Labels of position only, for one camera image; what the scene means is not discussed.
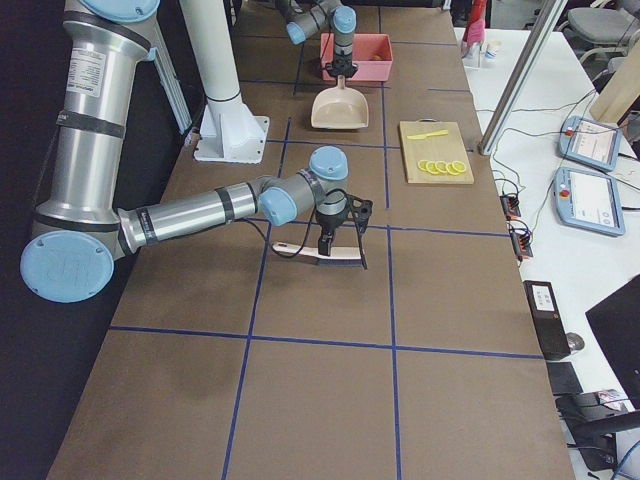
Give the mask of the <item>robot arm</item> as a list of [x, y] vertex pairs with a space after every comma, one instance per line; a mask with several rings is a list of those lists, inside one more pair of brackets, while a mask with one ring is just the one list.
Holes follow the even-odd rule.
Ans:
[[125, 143], [138, 73], [155, 75], [160, 110], [186, 140], [200, 132], [200, 162], [255, 165], [262, 161], [270, 121], [245, 104], [221, 1], [180, 1], [187, 48], [199, 96], [191, 107], [173, 65], [156, 1], [68, 1], [62, 25], [71, 41], [64, 103], [40, 175], [47, 196], [36, 196], [19, 264], [24, 285], [39, 297], [76, 303], [99, 294], [116, 262], [140, 249], [263, 216], [273, 227], [309, 214], [320, 234], [315, 246], [276, 242], [283, 258], [310, 257], [329, 266], [364, 266], [363, 246], [338, 247], [337, 230], [351, 222], [362, 238], [370, 201], [347, 190], [345, 152], [322, 146], [288, 177], [262, 175], [178, 200], [163, 201], [172, 162], [133, 163]]
[[274, 6], [286, 22], [286, 31], [294, 45], [301, 44], [323, 28], [333, 33], [333, 59], [325, 65], [332, 78], [352, 78], [358, 70], [353, 62], [353, 43], [357, 16], [353, 8], [341, 1], [316, 1], [303, 10], [297, 1], [275, 0]]

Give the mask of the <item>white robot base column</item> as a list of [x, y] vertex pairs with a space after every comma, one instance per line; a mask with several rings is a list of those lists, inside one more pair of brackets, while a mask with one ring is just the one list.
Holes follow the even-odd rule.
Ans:
[[224, 5], [188, 0], [180, 6], [206, 98], [194, 156], [198, 161], [257, 164], [270, 120], [254, 115], [243, 101]]

